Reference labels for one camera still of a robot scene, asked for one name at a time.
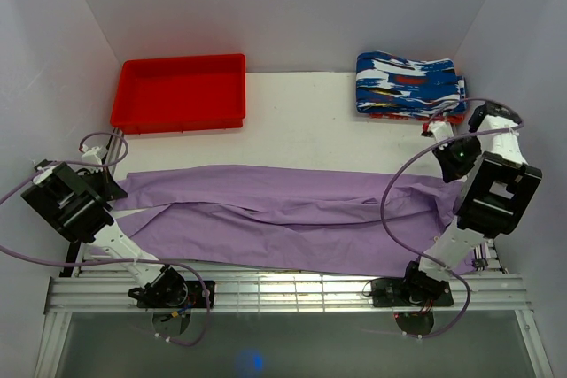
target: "gray wall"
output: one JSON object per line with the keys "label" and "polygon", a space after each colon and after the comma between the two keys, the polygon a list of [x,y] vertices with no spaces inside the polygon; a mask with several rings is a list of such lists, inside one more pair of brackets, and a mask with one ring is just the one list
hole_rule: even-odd
{"label": "gray wall", "polygon": [[[0,0],[0,194],[33,160],[77,158],[80,138],[108,129],[120,68],[84,0]],[[67,244],[15,196],[0,243],[64,260]],[[49,276],[0,254],[0,376],[33,375]]]}
{"label": "gray wall", "polygon": [[242,51],[251,71],[451,57],[485,0],[87,0],[120,61]]}
{"label": "gray wall", "polygon": [[470,94],[500,99],[526,121],[524,156],[543,182],[518,229],[497,239],[521,272],[555,376],[567,376],[567,0],[486,0],[456,56]]}

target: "red plastic bin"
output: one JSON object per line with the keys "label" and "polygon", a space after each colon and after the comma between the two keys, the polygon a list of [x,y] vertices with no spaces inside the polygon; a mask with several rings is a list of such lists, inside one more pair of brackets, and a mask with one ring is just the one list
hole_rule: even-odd
{"label": "red plastic bin", "polygon": [[242,127],[243,54],[127,61],[110,122],[127,135]]}

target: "cable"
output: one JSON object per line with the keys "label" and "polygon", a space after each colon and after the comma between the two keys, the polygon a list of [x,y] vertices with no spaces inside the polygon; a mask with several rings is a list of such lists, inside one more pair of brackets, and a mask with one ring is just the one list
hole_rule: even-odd
{"label": "cable", "polygon": [[[111,161],[110,163],[103,164],[103,165],[90,164],[90,163],[85,163],[85,162],[81,162],[81,161],[66,161],[67,164],[75,164],[75,165],[78,165],[78,166],[90,166],[90,167],[106,168],[106,167],[114,166],[114,165],[120,163],[128,155],[128,142],[126,142],[126,139],[124,137],[122,137],[121,135],[116,135],[116,134],[113,134],[113,133],[110,133],[110,132],[96,132],[96,133],[91,133],[89,135],[86,135],[85,137],[82,138],[80,146],[82,146],[83,143],[87,139],[89,139],[91,136],[94,136],[94,135],[113,135],[115,137],[118,137],[120,139],[121,143],[124,145],[124,148],[125,148],[124,153],[118,159],[115,159],[114,161]],[[42,171],[39,171],[37,173],[32,174],[30,177],[25,179],[23,182],[16,185],[16,187],[14,189],[10,190],[7,194],[5,194],[3,197],[1,197],[0,198],[0,205],[5,203],[8,200],[8,198],[10,198],[12,195],[16,194],[24,186],[26,186],[28,183],[30,183],[37,175],[41,174],[41,172]],[[0,252],[6,254],[7,256],[17,258],[17,259],[22,260],[22,261],[26,261],[27,263],[33,263],[35,265],[49,266],[49,267],[104,266],[104,265],[116,265],[116,264],[120,264],[120,263],[134,263],[134,262],[145,263],[145,264],[149,264],[149,265],[163,265],[164,264],[164,262],[159,261],[159,260],[146,260],[146,259],[133,259],[133,258],[116,258],[116,259],[113,258],[113,259],[110,259],[110,260],[97,260],[97,261],[83,261],[83,262],[77,262],[77,263],[66,263],[66,262],[61,262],[61,261],[43,260],[41,258],[29,257],[25,254],[21,254],[19,252],[12,251],[9,248],[4,247],[3,245],[0,245]],[[208,289],[205,285],[205,282],[203,281],[203,278],[201,278],[201,275],[198,274],[198,272],[195,269],[193,269],[191,266],[185,265],[184,263],[181,263],[181,262],[178,262],[178,261],[168,261],[167,263],[170,266],[181,267],[185,270],[190,271],[192,274],[194,274],[195,277],[197,278],[197,280],[199,281],[201,288],[204,291],[204,294],[208,294]],[[179,339],[176,339],[176,338],[171,338],[169,336],[163,336],[160,333],[156,333],[155,335],[160,336],[161,338],[163,338],[164,340],[166,340],[170,343],[182,345],[184,347],[192,347],[193,345],[196,345],[205,336],[205,333],[207,331],[207,328],[209,326],[209,322],[210,322],[210,319],[211,319],[211,302],[209,300],[209,297],[205,297],[205,304],[206,304],[205,324],[201,328],[201,332],[199,333],[199,335],[193,341],[186,342],[186,341],[179,340]]]}
{"label": "cable", "polygon": [[[484,101],[484,102],[490,102],[490,103],[493,103],[493,104],[497,104],[497,105],[501,106],[502,108],[505,108],[508,111],[518,115],[517,112],[515,112],[512,108],[508,107],[507,105],[502,104],[500,102],[493,101],[492,99],[486,99],[486,98],[483,98],[483,97],[475,97],[475,98],[471,98],[471,99],[461,99],[459,101],[452,101],[452,104],[460,104],[460,103],[463,103],[463,102],[476,102],[476,101]],[[429,121],[427,121],[427,123],[428,124],[431,123],[433,121],[433,119],[435,117],[437,117],[438,115],[440,115],[446,108],[447,108],[447,105],[444,106],[443,108],[440,108],[439,110],[437,110],[434,114],[431,115],[431,117],[429,118]],[[466,134],[463,134],[463,135],[457,135],[457,136],[450,137],[450,138],[445,139],[444,141],[441,141],[441,142],[434,143],[432,146],[418,152],[412,158],[410,158],[408,161],[406,161],[406,163],[402,167],[400,167],[400,170],[398,170],[394,174],[394,176],[390,179],[390,182],[386,186],[386,189],[384,190],[384,194],[382,195],[382,199],[380,201],[380,220],[382,221],[382,226],[384,227],[386,234],[388,234],[388,236],[390,236],[390,238],[392,238],[392,240],[395,243],[397,243],[400,247],[405,248],[406,250],[408,250],[410,252],[413,252],[417,256],[427,258],[428,260],[431,260],[432,262],[437,263],[441,267],[444,267],[447,270],[447,272],[451,276],[453,276],[455,279],[459,280],[464,285],[465,289],[467,290],[467,298],[464,302],[464,305],[462,306],[462,309],[457,313],[457,315],[453,318],[453,320],[451,320],[442,329],[439,329],[435,332],[432,332],[432,333],[430,333],[426,336],[421,336],[421,335],[418,336],[418,335],[408,334],[409,336],[413,336],[414,338],[433,338],[434,336],[440,336],[440,335],[444,334],[445,332],[447,332],[462,318],[462,316],[467,311],[467,308],[469,307],[469,304],[470,304],[471,291],[470,291],[469,284],[459,274],[457,274],[456,272],[454,272],[451,269],[448,269],[447,265],[445,263],[443,263],[441,260],[434,258],[433,256],[430,256],[429,254],[425,254],[423,251],[419,251],[419,250],[407,245],[406,243],[401,241],[392,232],[392,230],[390,229],[390,227],[387,224],[387,218],[385,217],[385,205],[386,205],[388,195],[390,194],[390,191],[392,190],[394,183],[408,169],[409,166],[411,166],[413,163],[415,163],[423,155],[431,152],[432,150],[434,150],[435,148],[438,148],[441,145],[445,145],[445,144],[451,143],[453,141],[458,141],[459,139],[464,139],[465,137],[495,135],[495,134],[499,134],[499,133],[507,133],[510,130],[518,130],[518,129],[522,128],[523,126],[524,126],[524,121],[520,118],[520,124],[518,124],[518,125],[516,125],[512,128],[496,128],[496,129],[492,129],[492,130],[484,130],[484,131],[481,131],[481,132],[466,133]]]}

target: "purple cable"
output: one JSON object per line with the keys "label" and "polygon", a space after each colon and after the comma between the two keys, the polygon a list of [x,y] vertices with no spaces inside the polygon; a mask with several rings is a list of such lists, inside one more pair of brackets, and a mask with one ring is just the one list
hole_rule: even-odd
{"label": "purple cable", "polygon": [[[484,102],[491,102],[493,104],[497,104],[503,108],[506,108],[507,110],[509,110],[512,113],[516,113],[514,110],[512,110],[510,107],[506,106],[505,104],[502,104],[500,102],[496,102],[493,101],[492,99],[485,99],[482,97],[476,97],[476,98],[472,98],[472,99],[462,99],[459,101],[453,101],[452,104],[459,104],[462,102],[469,102],[469,101],[484,101]],[[441,114],[443,111],[445,110],[445,107],[442,109],[439,109],[437,112],[435,112],[433,115],[431,115],[428,123],[430,123],[435,117],[437,117],[439,114]],[[522,119],[520,119],[520,124],[518,124],[517,126],[512,127],[512,130],[518,130],[520,128],[522,128],[524,126],[524,121]],[[390,193],[390,190],[392,190],[392,187],[394,185],[394,183],[398,180],[398,178],[408,169],[409,166],[411,166],[413,163],[415,163],[419,158],[421,158],[423,155],[427,154],[428,152],[431,152],[432,150],[434,150],[435,148],[444,145],[446,143],[450,143],[452,141],[457,141],[459,139],[464,139],[465,137],[472,137],[472,136],[484,136],[484,135],[495,135],[495,134],[499,134],[499,133],[507,133],[510,129],[508,128],[496,128],[493,130],[484,130],[482,132],[474,132],[474,133],[466,133],[464,135],[457,135],[457,136],[453,136],[450,137],[448,139],[445,139],[444,141],[441,142],[437,142],[434,143],[432,146],[422,150],[421,152],[417,153],[414,155],[414,157],[410,158],[401,168],[400,170],[398,170],[395,175],[392,177],[392,179],[390,180],[390,182],[388,183],[388,185],[386,186],[386,189],[384,190],[384,194],[382,195],[382,200],[380,201],[380,220],[382,221],[382,226],[384,226],[384,230],[386,231],[386,233],[393,239],[393,241],[395,243],[397,243],[400,247],[405,248],[408,251],[413,252],[414,254],[416,254],[417,256],[420,257],[425,257],[429,260],[431,260],[434,263],[437,263],[438,265],[440,265],[441,267],[447,267],[447,265],[445,263],[443,263],[441,260],[434,258],[433,256],[430,256],[429,254],[425,254],[422,251],[416,250],[413,247],[410,247],[409,245],[407,245],[406,243],[404,243],[403,241],[401,241],[396,235],[393,234],[393,232],[391,231],[390,227],[387,224],[387,218],[385,217],[385,204],[386,204],[386,199],[388,198],[388,194]],[[464,305],[462,306],[462,309],[457,313],[457,315],[454,317],[453,320],[451,320],[447,325],[445,325],[442,329],[439,329],[435,332],[432,332],[431,334],[428,334],[426,336],[420,336],[420,335],[413,335],[413,334],[408,334],[409,336],[413,336],[415,338],[433,338],[434,336],[440,336],[441,334],[444,334],[445,332],[447,332],[449,329],[451,329],[461,318],[462,316],[465,314],[465,312],[467,311],[467,308],[469,307],[470,304],[470,286],[469,284],[456,272],[447,269],[447,272],[449,274],[451,274],[451,276],[453,276],[455,279],[459,280],[462,282],[462,284],[464,285],[464,287],[467,290],[467,298],[464,302]]]}
{"label": "purple cable", "polygon": [[[125,146],[125,150],[124,150],[124,153],[122,154],[122,156],[119,157],[118,159],[110,162],[110,163],[103,164],[103,165],[90,164],[90,163],[85,163],[85,162],[81,162],[81,161],[66,161],[67,164],[75,164],[75,165],[78,165],[78,166],[108,167],[108,166],[114,166],[114,165],[120,163],[128,154],[128,142],[126,142],[126,139],[124,139],[124,137],[122,137],[121,135],[117,135],[115,133],[110,133],[110,132],[96,132],[96,133],[91,133],[89,135],[86,135],[81,140],[81,146],[88,138],[90,138],[91,136],[94,136],[94,135],[110,135],[110,136],[119,138],[121,143],[123,143],[124,146]],[[28,177],[22,183],[17,185],[14,189],[12,189],[10,192],[5,194],[2,198],[0,198],[0,205],[5,203],[8,198],[10,198],[16,192],[21,190],[24,186],[26,186],[30,181],[32,181],[39,174],[41,174],[41,171],[33,174],[30,177]],[[26,261],[27,263],[33,263],[33,264],[36,264],[36,265],[50,266],[50,267],[103,266],[103,265],[115,265],[115,264],[119,264],[119,263],[134,263],[134,261],[135,261],[133,258],[121,258],[121,259],[112,259],[112,260],[83,261],[81,263],[65,263],[65,262],[61,262],[61,261],[51,261],[51,260],[43,260],[43,259],[40,259],[40,258],[29,257],[29,256],[26,256],[25,254],[20,254],[16,251],[12,251],[9,248],[4,247],[3,245],[0,245],[0,252],[3,252],[4,254],[6,254],[10,257],[14,257],[14,258],[17,258],[19,260]],[[146,263],[146,264],[149,264],[149,265],[163,265],[164,264],[164,262],[161,262],[159,260],[145,260],[145,259],[136,260],[136,263]],[[198,272],[195,269],[193,269],[191,266],[187,266],[184,263],[180,263],[180,262],[177,262],[177,261],[168,261],[167,263],[171,266],[177,266],[177,267],[181,267],[183,269],[189,270],[198,279],[204,293],[205,294],[208,293],[208,289],[206,288],[205,282],[203,282],[203,278],[201,278],[201,276],[198,274]],[[182,345],[184,347],[192,347],[193,345],[196,345],[197,343],[199,343],[203,339],[203,337],[205,336],[206,330],[209,326],[209,322],[210,322],[210,319],[211,319],[211,303],[209,301],[209,297],[205,297],[205,302],[206,302],[205,324],[203,325],[201,332],[199,333],[197,338],[195,338],[193,341],[186,342],[186,341],[179,340],[179,339],[176,339],[176,338],[171,338],[169,336],[163,336],[162,334],[159,334],[159,333],[157,333],[156,336],[160,336],[161,338],[164,338],[166,341],[169,341],[170,343]]]}

